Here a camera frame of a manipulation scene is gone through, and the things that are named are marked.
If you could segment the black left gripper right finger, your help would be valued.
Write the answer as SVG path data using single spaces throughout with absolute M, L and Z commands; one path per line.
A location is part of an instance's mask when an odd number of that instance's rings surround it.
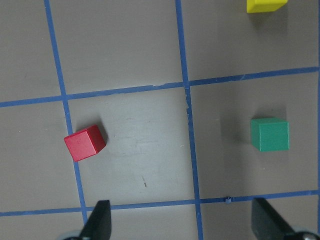
M 252 200 L 251 229 L 257 240 L 301 240 L 285 219 L 265 198 Z

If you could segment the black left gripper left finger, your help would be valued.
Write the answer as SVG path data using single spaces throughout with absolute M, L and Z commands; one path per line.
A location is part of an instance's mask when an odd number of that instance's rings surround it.
M 109 240 L 111 237 L 111 206 L 99 200 L 79 234 L 81 240 Z

